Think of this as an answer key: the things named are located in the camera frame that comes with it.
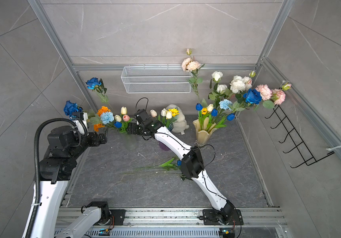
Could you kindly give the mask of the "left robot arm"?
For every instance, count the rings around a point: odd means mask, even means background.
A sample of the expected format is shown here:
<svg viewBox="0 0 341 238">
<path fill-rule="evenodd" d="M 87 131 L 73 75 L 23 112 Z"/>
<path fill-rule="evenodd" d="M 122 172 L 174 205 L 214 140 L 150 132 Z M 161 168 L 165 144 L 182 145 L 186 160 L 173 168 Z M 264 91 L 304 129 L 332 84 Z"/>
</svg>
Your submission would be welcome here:
<svg viewBox="0 0 341 238">
<path fill-rule="evenodd" d="M 69 119 L 43 122 L 34 137 L 34 196 L 23 233 L 25 238 L 53 238 L 59 208 L 77 167 L 77 159 L 89 148 L 107 142 L 107 131 L 89 132 L 88 115 L 73 112 Z M 45 126 L 54 122 L 67 125 L 53 129 L 47 137 L 49 146 L 41 159 L 39 138 Z"/>
</svg>

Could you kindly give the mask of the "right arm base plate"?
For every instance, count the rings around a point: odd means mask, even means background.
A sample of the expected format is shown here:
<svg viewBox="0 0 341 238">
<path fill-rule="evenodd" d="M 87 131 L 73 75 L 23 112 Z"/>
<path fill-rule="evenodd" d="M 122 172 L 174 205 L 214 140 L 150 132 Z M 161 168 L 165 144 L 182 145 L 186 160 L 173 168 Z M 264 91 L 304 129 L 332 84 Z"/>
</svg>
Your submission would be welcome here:
<svg viewBox="0 0 341 238">
<path fill-rule="evenodd" d="M 244 225 L 243 217 L 240 210 L 234 210 L 230 215 L 222 215 L 215 209 L 203 209 L 202 216 L 199 217 L 204 225 L 222 225 L 222 226 L 241 226 Z"/>
</svg>

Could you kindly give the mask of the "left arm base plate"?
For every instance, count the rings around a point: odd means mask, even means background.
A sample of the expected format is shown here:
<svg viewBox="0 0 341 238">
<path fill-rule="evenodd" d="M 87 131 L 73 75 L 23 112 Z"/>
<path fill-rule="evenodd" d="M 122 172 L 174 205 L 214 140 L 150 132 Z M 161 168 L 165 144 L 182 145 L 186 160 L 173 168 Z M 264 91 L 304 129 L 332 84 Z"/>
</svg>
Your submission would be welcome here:
<svg viewBox="0 0 341 238">
<path fill-rule="evenodd" d="M 125 220 L 125 209 L 112 209 L 110 210 L 110 220 L 108 222 L 108 226 L 122 226 Z"/>
</svg>

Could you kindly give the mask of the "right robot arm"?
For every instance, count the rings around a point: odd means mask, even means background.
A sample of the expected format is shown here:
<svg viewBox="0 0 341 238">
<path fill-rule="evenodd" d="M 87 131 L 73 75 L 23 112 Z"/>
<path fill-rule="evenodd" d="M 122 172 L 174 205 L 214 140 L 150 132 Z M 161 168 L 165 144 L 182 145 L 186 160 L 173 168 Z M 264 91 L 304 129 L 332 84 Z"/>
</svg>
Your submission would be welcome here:
<svg viewBox="0 0 341 238">
<path fill-rule="evenodd" d="M 180 170 L 186 179 L 194 181 L 209 199 L 213 208 L 212 222 L 222 225 L 242 226 L 244 224 L 239 209 L 237 209 L 209 178 L 198 146 L 190 146 L 173 135 L 159 120 L 150 117 L 145 109 L 137 110 L 134 122 L 130 123 L 127 132 L 139 135 L 145 140 L 153 138 L 177 155 L 180 159 Z"/>
</svg>

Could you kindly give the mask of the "blue rose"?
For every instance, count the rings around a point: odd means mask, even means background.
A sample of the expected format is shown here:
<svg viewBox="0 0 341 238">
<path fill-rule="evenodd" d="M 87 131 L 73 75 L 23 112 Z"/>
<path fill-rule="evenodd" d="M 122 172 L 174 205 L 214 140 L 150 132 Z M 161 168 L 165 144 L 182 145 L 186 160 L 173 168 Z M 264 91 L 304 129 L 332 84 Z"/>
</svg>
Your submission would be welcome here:
<svg viewBox="0 0 341 238">
<path fill-rule="evenodd" d="M 70 100 L 66 101 L 63 111 L 65 115 L 69 117 L 71 117 L 73 113 L 83 113 L 83 109 L 77 103 L 72 103 Z"/>
<path fill-rule="evenodd" d="M 97 94 L 97 96 L 101 99 L 103 103 L 109 102 L 109 98 L 106 95 L 107 88 L 104 86 L 104 82 L 102 79 L 93 77 L 86 82 L 86 85 L 88 89 L 92 90 Z"/>
</svg>

